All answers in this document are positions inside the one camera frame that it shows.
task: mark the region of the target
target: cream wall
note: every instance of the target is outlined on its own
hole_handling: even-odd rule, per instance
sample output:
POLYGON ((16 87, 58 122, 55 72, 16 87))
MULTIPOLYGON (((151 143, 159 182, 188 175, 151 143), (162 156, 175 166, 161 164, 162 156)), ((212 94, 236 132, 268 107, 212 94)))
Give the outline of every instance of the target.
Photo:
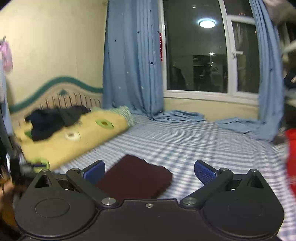
POLYGON ((214 121, 219 119, 239 117, 255 118, 258 117, 258 107, 244 104, 194 100, 194 99, 164 99, 165 110, 184 110, 199 112, 205 118, 214 121))
POLYGON ((9 104, 58 76, 102 87, 105 2, 12 0, 0 11, 0 34, 6 35, 13 58, 13 71, 7 74, 9 104))

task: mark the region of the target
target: blue and white bedsheet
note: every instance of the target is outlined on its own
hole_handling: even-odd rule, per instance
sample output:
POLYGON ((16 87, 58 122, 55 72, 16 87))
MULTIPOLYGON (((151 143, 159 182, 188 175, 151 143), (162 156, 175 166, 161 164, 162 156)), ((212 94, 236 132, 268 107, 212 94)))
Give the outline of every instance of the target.
POLYGON ((289 189, 285 162, 287 146, 273 146, 225 129, 213 122, 164 123, 135 116, 137 125, 107 143, 62 166, 60 173, 80 169, 101 159, 110 169, 126 154, 135 155, 173 173, 172 185, 161 198, 178 201, 203 184, 194 175, 194 163, 201 159, 216 169, 227 167, 245 174, 256 168, 265 177, 285 211, 278 233, 283 241, 296 240, 296 198, 289 189))

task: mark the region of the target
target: window glass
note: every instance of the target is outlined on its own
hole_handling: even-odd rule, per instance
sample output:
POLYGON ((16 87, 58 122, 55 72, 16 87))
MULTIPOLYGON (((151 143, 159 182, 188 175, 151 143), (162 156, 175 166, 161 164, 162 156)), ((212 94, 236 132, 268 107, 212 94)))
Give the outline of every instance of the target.
POLYGON ((253 17, 248 0, 224 0, 227 14, 253 17))
POLYGON ((286 23, 290 41, 296 40, 296 24, 286 23))
POLYGON ((255 25, 232 22, 237 54, 238 91, 258 93, 260 63, 255 25))
POLYGON ((168 90, 227 93, 226 40, 218 0, 163 3, 168 90), (215 26, 203 28, 202 20, 215 26))

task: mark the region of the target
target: dark red cloth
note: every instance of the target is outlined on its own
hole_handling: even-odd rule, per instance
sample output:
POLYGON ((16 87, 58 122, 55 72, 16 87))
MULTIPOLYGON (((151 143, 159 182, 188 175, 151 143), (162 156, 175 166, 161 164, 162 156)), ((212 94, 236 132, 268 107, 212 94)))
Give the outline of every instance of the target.
POLYGON ((96 187, 120 202, 155 199, 171 184, 172 178, 173 174, 166 168, 126 155, 105 173, 96 187))
POLYGON ((296 196, 296 129, 286 131, 286 136, 289 139, 290 155, 287 161, 287 172, 289 184, 296 196))

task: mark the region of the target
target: window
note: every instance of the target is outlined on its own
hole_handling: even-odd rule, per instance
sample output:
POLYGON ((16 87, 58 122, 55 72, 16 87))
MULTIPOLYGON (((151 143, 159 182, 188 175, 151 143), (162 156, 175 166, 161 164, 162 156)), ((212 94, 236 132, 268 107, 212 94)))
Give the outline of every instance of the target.
POLYGON ((164 96, 257 104, 259 50, 248 1, 159 0, 164 96))

